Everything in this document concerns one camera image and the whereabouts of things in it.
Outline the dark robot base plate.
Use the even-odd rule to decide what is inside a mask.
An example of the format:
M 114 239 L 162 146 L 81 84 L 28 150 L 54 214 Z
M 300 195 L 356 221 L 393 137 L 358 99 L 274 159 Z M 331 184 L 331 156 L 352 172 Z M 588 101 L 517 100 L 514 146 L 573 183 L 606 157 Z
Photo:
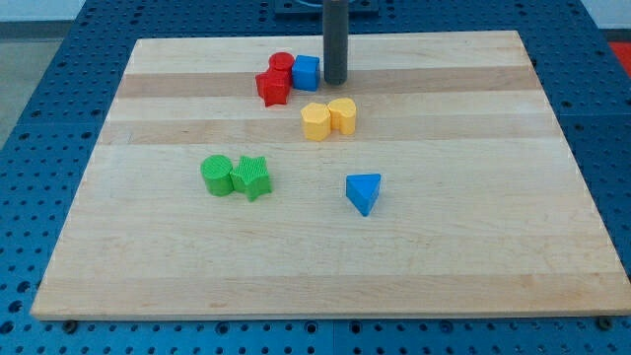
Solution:
M 323 0 L 270 0 L 274 15 L 277 18 L 305 17 L 320 15 Z M 349 0 L 350 15 L 375 15 L 379 12 L 380 0 Z

